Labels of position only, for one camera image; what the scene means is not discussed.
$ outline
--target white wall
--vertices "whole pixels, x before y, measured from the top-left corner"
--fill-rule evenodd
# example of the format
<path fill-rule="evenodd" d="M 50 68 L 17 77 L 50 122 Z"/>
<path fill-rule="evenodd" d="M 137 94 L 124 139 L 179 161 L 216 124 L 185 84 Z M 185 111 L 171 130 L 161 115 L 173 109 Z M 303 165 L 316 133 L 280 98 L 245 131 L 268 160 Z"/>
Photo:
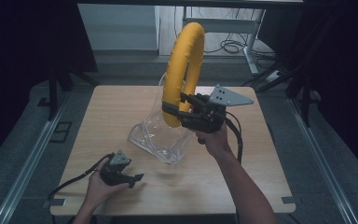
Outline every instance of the white wall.
<path fill-rule="evenodd" d="M 93 50 L 158 49 L 154 6 L 78 4 Z"/>

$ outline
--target gray floor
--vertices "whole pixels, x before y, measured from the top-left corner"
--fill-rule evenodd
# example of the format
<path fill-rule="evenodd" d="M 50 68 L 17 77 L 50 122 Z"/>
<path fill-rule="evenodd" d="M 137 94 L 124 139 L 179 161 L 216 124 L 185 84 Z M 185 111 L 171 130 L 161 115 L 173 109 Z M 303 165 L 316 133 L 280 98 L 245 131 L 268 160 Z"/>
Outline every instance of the gray floor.
<path fill-rule="evenodd" d="M 166 69 L 166 58 L 121 59 L 118 63 L 100 63 L 100 74 L 89 74 L 101 84 L 157 85 Z M 243 58 L 205 59 L 199 85 L 240 86 L 252 78 Z M 60 182 L 63 168 L 92 95 L 93 86 L 72 76 L 75 87 L 69 95 L 60 122 L 72 122 L 69 135 L 63 143 L 49 142 L 37 164 L 30 182 L 21 195 L 9 223 L 50 223 L 48 209 L 42 203 L 48 193 Z M 282 162 L 290 189 L 296 200 L 293 214 L 278 214 L 280 223 L 345 223 L 324 177 L 315 162 L 303 134 L 284 95 L 287 83 L 258 93 L 257 97 Z M 25 108 L 6 142 L 0 148 L 0 206 L 7 196 L 31 148 L 33 148 L 48 117 L 48 108 L 37 106 L 48 97 L 48 83 L 35 86 Z M 344 189 L 358 218 L 358 160 L 325 122 L 316 106 L 310 109 L 311 129 L 337 181 Z M 60 140 L 59 133 L 51 139 Z M 66 223 L 69 217 L 57 217 L 57 223 Z M 110 217 L 99 217 L 99 223 L 108 223 Z M 232 216 L 191 217 L 115 217 L 119 223 L 234 223 Z"/>

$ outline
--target person's right hand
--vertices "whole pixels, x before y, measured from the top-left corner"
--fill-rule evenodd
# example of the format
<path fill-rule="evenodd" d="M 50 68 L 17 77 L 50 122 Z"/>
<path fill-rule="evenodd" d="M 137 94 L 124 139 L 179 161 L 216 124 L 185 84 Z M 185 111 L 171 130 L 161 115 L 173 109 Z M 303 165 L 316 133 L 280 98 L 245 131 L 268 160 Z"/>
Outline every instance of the person's right hand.
<path fill-rule="evenodd" d="M 195 131 L 195 133 L 198 138 L 205 140 L 206 149 L 215 159 L 218 160 L 229 153 L 232 154 L 227 140 L 226 123 L 223 123 L 220 130 L 214 133 L 203 133 L 199 131 Z"/>

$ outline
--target forearm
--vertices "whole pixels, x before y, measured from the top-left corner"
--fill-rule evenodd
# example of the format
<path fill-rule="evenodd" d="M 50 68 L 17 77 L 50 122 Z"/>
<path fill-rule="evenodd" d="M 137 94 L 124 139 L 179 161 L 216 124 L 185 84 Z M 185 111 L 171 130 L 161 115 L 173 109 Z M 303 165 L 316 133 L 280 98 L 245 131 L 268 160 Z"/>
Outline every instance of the forearm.
<path fill-rule="evenodd" d="M 77 212 L 73 224 L 89 224 L 95 209 L 94 206 L 83 203 Z"/>
<path fill-rule="evenodd" d="M 272 208 L 232 153 L 216 159 L 244 223 L 276 223 Z"/>

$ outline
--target hand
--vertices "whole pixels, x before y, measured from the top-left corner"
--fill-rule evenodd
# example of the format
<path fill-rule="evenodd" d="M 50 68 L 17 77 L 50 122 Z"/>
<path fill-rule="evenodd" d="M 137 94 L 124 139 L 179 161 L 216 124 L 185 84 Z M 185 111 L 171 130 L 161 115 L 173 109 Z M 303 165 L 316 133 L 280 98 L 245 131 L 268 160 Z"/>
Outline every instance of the hand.
<path fill-rule="evenodd" d="M 214 133 L 203 133 L 195 131 L 198 138 L 205 140 L 205 146 L 209 154 L 215 159 L 220 159 L 222 156 L 232 154 L 227 140 L 227 125 L 223 123 L 219 131 Z"/>
<path fill-rule="evenodd" d="M 99 171 L 103 169 L 103 165 L 107 160 L 101 162 L 96 171 L 89 177 L 89 186 L 87 188 L 86 198 L 83 204 L 87 204 L 93 209 L 97 208 L 106 199 L 111 197 L 113 194 L 126 189 L 130 184 L 124 183 L 115 186 L 106 185 L 101 179 Z"/>

